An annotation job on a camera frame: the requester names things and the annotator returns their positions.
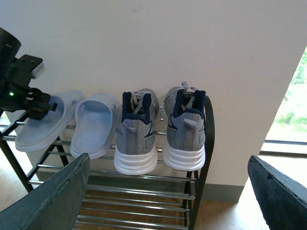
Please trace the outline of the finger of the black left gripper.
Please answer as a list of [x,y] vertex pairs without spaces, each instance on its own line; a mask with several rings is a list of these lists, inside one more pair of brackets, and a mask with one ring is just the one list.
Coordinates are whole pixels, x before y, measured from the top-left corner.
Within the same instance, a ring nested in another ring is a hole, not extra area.
[[48,112],[48,111],[55,111],[56,108],[57,108],[57,103],[52,103],[52,104],[45,104],[45,111]]

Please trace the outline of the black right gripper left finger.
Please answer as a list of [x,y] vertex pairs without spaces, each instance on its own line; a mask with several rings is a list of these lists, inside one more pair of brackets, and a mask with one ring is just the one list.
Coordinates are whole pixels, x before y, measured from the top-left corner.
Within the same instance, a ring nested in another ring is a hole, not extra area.
[[82,154],[1,211],[2,230],[71,230],[85,195],[90,159]]

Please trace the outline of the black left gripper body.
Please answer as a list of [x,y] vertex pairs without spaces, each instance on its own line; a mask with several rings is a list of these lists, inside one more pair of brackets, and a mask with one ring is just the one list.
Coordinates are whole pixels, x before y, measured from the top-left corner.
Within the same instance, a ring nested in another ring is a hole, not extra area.
[[42,120],[48,113],[45,111],[45,104],[49,104],[51,96],[41,92],[37,88],[20,88],[9,85],[4,90],[4,110],[15,112],[25,110],[28,117],[35,120]]

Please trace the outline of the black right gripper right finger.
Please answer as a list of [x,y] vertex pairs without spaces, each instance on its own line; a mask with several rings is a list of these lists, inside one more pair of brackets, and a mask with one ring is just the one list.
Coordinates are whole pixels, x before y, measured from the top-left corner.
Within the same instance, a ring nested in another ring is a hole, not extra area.
[[307,228],[307,189],[253,155],[248,174],[256,200],[271,230]]

